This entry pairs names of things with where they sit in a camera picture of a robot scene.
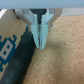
speckled brown surface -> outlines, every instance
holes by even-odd
[[[84,16],[59,17],[36,49],[23,84],[84,84]]]

